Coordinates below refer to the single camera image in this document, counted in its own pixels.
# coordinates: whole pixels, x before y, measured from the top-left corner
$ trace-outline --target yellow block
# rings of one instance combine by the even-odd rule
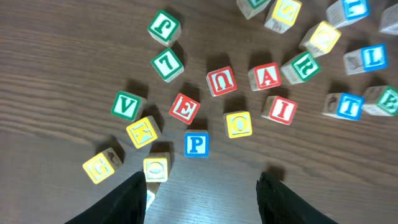
[[[142,118],[132,125],[129,125],[126,130],[132,143],[137,149],[155,141],[158,138],[154,126],[148,117]]]
[[[114,174],[114,169],[103,152],[85,162],[83,164],[83,169],[94,184],[98,184],[110,175]]]
[[[341,32],[326,21],[322,21],[312,34],[310,42],[325,53],[328,53],[337,43]]]
[[[226,116],[229,138],[240,138],[250,136],[252,131],[250,113],[230,113]]]
[[[166,157],[145,158],[144,173],[147,182],[166,182],[169,178],[169,160]]]
[[[292,26],[299,15],[301,2],[296,0],[277,0],[272,17]]]

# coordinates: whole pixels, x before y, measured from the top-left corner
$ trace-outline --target wooden block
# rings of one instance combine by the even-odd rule
[[[179,93],[169,111],[169,114],[180,121],[191,124],[199,110],[200,104]]]
[[[114,174],[122,165],[123,163],[115,151],[112,148],[109,148],[85,162],[83,164],[83,169],[94,184],[98,184],[110,175]]]
[[[250,113],[247,111],[225,113],[224,125],[229,138],[250,136],[253,133]]]
[[[347,75],[372,72],[388,67],[387,51],[384,44],[348,52],[343,56],[343,60]]]
[[[278,64],[275,62],[252,68],[249,71],[249,80],[252,91],[266,90],[282,84]]]
[[[154,202],[159,187],[160,187],[160,183],[153,183],[153,182],[147,183],[147,208],[146,208],[146,210],[148,210],[150,205],[152,205],[152,203]]]
[[[206,80],[212,96],[221,96],[238,89],[230,66],[209,72]]]
[[[263,11],[271,0],[236,0],[236,4],[246,19]]]
[[[379,31],[385,34],[398,35],[398,4],[384,10]]]
[[[328,21],[335,28],[351,25],[369,14],[368,0],[337,0],[326,10]]]
[[[155,141],[162,134],[152,116],[142,118],[129,125],[126,131],[137,149]]]
[[[209,157],[210,136],[206,130],[187,130],[185,132],[185,157]]]
[[[150,153],[144,159],[144,173],[147,182],[166,182],[170,172],[170,153]]]
[[[326,21],[322,21],[305,34],[298,47],[311,52],[316,58],[329,53],[340,36],[340,31]]]
[[[146,99],[132,93],[119,91],[114,100],[111,113],[120,118],[134,121],[141,116],[146,101]]]
[[[361,118],[365,99],[349,93],[331,93],[327,95],[323,106],[323,115],[333,118],[358,121]]]
[[[397,116],[398,91],[391,86],[369,87],[365,93],[363,110],[374,116]]]
[[[296,109],[296,102],[280,96],[270,96],[267,98],[261,116],[271,121],[290,125],[293,121]]]
[[[150,61],[156,72],[162,79],[169,83],[184,72],[184,66],[172,49],[167,48],[152,61]]]
[[[310,52],[303,52],[284,64],[280,70],[290,84],[308,81],[320,70],[321,66]]]
[[[160,10],[148,26],[148,32],[159,43],[171,47],[181,35],[181,25],[174,17]]]
[[[271,6],[264,27],[283,34],[294,25],[301,4],[296,0],[276,0]]]

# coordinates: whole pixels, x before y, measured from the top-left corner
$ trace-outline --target dark wood surface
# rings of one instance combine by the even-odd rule
[[[326,94],[362,94],[372,85],[398,86],[398,38],[380,34],[382,11],[342,28],[336,47],[319,58],[308,83],[252,92],[247,71],[282,65],[299,53],[304,34],[326,19],[333,1],[303,0],[295,25],[280,35],[263,28],[267,9],[245,20],[234,0],[2,0],[0,1],[0,223],[63,223],[142,169],[151,148],[172,151],[168,182],[160,186],[146,223],[260,223],[256,180],[270,167],[285,184],[339,223],[396,223],[398,119],[363,114],[361,121],[322,116]],[[159,9],[182,22],[173,47],[185,72],[167,84],[150,65],[164,47],[146,28]],[[345,75],[345,52],[385,43],[388,69]],[[213,98],[205,75],[231,65],[238,90]],[[144,115],[163,136],[137,150],[112,116],[119,90],[148,99]],[[168,111],[177,93],[200,99],[191,128],[211,135],[208,159],[186,159],[187,125]],[[292,125],[262,119],[268,95],[298,103]],[[248,110],[254,134],[228,139],[225,111]],[[124,165],[99,185],[81,165],[96,152],[124,149]]]

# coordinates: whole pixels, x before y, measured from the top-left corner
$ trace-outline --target wood grain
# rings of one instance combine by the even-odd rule
[[[280,35],[263,28],[267,9],[247,21],[228,0],[2,0],[0,2],[0,223],[63,223],[142,169],[152,147],[174,155],[146,223],[260,223],[255,183],[269,166],[285,184],[339,223],[395,223],[398,213],[398,119],[364,114],[361,121],[321,115],[326,94],[362,94],[372,85],[398,86],[397,37],[378,33],[393,1],[370,1],[372,14],[341,29],[322,72],[308,83],[252,92],[247,72],[282,65],[304,34],[326,19],[332,2],[303,0],[295,25]],[[182,22],[173,46],[185,72],[166,84],[150,60],[164,48],[146,27],[159,9]],[[388,69],[346,76],[343,54],[385,43]],[[210,95],[205,75],[231,65],[238,90]],[[148,99],[163,136],[134,149],[129,124],[110,114],[117,91]],[[199,99],[191,128],[211,136],[209,159],[186,159],[187,125],[168,111],[179,92]],[[262,119],[269,95],[298,103],[292,125]],[[254,134],[228,139],[225,111],[248,110]],[[104,144],[120,144],[124,165],[93,185],[81,165]]]

